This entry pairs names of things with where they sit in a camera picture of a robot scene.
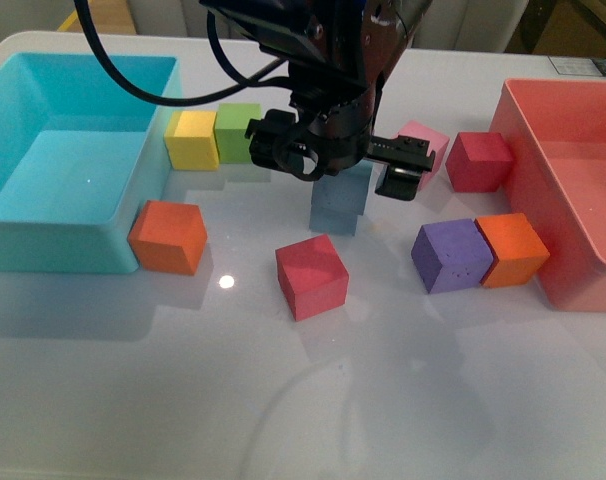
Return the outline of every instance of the cyan plastic bin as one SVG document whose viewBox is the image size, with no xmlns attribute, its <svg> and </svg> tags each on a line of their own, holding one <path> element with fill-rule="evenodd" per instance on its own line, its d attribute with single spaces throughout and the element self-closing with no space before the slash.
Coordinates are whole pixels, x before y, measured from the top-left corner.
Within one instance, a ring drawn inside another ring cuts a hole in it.
<svg viewBox="0 0 606 480">
<path fill-rule="evenodd" d="M 180 95 L 177 59 L 113 61 L 141 88 Z M 11 56 L 0 68 L 0 271 L 136 270 L 127 235 L 167 181 L 170 114 L 92 55 Z"/>
</svg>

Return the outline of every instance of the salmon plastic bin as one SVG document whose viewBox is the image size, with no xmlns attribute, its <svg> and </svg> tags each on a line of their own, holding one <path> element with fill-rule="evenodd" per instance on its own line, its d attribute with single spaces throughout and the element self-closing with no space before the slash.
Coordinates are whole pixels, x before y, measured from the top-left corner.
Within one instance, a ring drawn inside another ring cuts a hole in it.
<svg viewBox="0 0 606 480">
<path fill-rule="evenodd" d="M 550 251 L 539 270 L 548 299 L 606 312 L 606 80 L 507 80 L 490 130 L 516 160 L 511 208 Z"/>
</svg>

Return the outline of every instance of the black cable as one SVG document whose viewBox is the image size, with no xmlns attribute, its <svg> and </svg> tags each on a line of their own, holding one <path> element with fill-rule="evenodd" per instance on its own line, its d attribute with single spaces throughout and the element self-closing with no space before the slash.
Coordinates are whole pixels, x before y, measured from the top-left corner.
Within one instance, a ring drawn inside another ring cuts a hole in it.
<svg viewBox="0 0 606 480">
<path fill-rule="evenodd" d="M 252 81 L 244 77 L 230 62 L 223 51 L 221 42 L 219 41 L 219 35 L 216 29 L 216 17 L 212 12 L 207 13 L 207 39 L 210 43 L 210 49 L 214 54 L 214 58 L 218 62 L 221 69 L 226 73 L 228 77 L 234 80 L 236 83 L 241 85 L 248 85 L 252 88 L 258 87 L 280 87 L 289 90 L 294 90 L 294 82 L 289 77 L 272 77 L 262 82 Z"/>
<path fill-rule="evenodd" d="M 142 90 L 136 85 L 134 85 L 127 78 L 125 78 L 125 76 L 123 76 L 123 74 L 118 70 L 114 63 L 112 63 L 112 60 L 110 60 L 108 53 L 105 51 L 105 48 L 101 43 L 99 35 L 96 31 L 96 27 L 94 26 L 94 22 L 92 21 L 92 14 L 90 12 L 88 0 L 74 0 L 74 6 L 76 7 L 76 12 L 79 17 L 81 27 L 83 28 L 85 38 L 90 48 L 92 49 L 94 56 L 101 64 L 105 72 L 126 92 L 148 103 L 153 103 L 166 107 L 192 107 L 204 105 L 206 103 L 216 102 L 227 98 L 230 95 L 238 93 L 247 87 L 253 86 L 260 79 L 264 78 L 266 75 L 270 74 L 278 67 L 283 65 L 283 63 L 285 63 L 284 60 L 274 60 L 273 62 L 269 63 L 264 68 L 256 72 L 254 75 L 246 78 L 243 82 L 237 82 L 238 85 L 234 85 L 218 92 L 203 95 L 200 97 L 168 98 L 155 95 L 153 93 Z"/>
</svg>

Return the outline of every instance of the purple cube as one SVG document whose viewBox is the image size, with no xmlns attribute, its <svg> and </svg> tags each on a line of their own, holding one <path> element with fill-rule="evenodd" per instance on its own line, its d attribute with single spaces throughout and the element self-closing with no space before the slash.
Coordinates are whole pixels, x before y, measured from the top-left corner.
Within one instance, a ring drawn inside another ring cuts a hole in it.
<svg viewBox="0 0 606 480">
<path fill-rule="evenodd" d="M 479 285 L 494 257 L 472 219 L 423 225 L 412 247 L 412 260 L 428 293 Z"/>
</svg>

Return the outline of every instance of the red cube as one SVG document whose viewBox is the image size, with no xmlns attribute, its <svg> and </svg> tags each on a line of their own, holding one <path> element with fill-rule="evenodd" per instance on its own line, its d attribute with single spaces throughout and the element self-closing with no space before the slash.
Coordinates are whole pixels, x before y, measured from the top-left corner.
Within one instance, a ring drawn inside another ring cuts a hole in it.
<svg viewBox="0 0 606 480">
<path fill-rule="evenodd" d="M 461 132 L 456 136 L 445 168 L 455 192 L 496 192 L 505 181 L 514 157 L 500 133 Z"/>
<path fill-rule="evenodd" d="M 349 275 L 327 235 L 277 249 L 276 265 L 297 322 L 345 304 Z"/>
</svg>

